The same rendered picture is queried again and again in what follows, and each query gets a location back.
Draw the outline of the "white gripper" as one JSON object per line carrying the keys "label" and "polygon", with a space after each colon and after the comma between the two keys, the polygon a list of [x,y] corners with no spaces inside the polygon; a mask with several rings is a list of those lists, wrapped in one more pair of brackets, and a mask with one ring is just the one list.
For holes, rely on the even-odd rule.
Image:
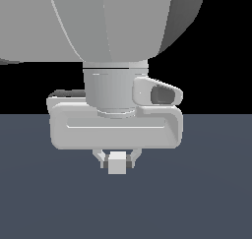
{"label": "white gripper", "polygon": [[141,149],[174,149],[180,145],[183,116],[175,106],[141,106],[136,115],[110,119],[97,115],[82,91],[56,91],[46,99],[50,138],[58,149],[93,149],[100,167],[107,165],[102,149],[132,149],[126,167],[134,168]]}

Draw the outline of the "white charger block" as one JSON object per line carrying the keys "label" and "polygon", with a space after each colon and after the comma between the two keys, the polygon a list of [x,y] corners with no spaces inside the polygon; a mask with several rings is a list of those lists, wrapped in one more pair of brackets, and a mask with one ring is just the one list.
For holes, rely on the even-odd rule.
{"label": "white charger block", "polygon": [[112,151],[108,157],[108,173],[109,174],[125,174],[126,173],[126,152]]}

